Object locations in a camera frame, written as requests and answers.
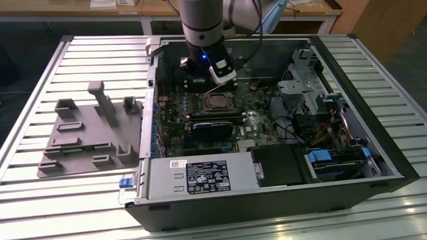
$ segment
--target blue latch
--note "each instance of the blue latch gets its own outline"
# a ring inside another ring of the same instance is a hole
[[[132,188],[133,187],[133,176],[122,177],[118,181],[118,187],[121,189]]]
[[[313,163],[316,161],[329,161],[332,160],[330,154],[328,150],[314,150],[308,153],[309,162]]]
[[[366,159],[370,157],[370,152],[369,152],[369,149],[366,147],[362,148],[362,154],[364,154],[364,157]]]

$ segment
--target sticker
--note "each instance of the sticker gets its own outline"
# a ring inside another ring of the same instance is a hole
[[[170,169],[184,168],[186,164],[186,160],[172,160],[170,161]]]
[[[122,14],[122,15],[137,15],[138,13],[136,11],[120,11],[118,14]]]
[[[185,169],[189,194],[232,190],[225,160],[188,163]]]

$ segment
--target table leg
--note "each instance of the table leg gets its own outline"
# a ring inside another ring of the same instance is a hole
[[[45,29],[48,32],[50,32],[50,31],[53,30],[52,22],[50,22],[50,21],[42,21],[41,24],[42,24],[44,29]]]
[[[144,35],[153,35],[152,30],[152,17],[150,16],[141,16],[138,18],[140,25],[141,25],[141,31]]]
[[[317,34],[329,34],[337,16],[326,16],[320,25]]]

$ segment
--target wooden cabinet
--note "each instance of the wooden cabinet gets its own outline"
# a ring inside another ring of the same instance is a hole
[[[427,0],[336,0],[342,8],[330,34],[353,33],[385,64],[427,14]]]

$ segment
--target motherboard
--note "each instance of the motherboard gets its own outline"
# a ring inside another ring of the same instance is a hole
[[[158,97],[166,157],[245,152],[278,142],[268,111],[270,86],[234,79],[206,93],[194,87],[197,80],[184,83]]]

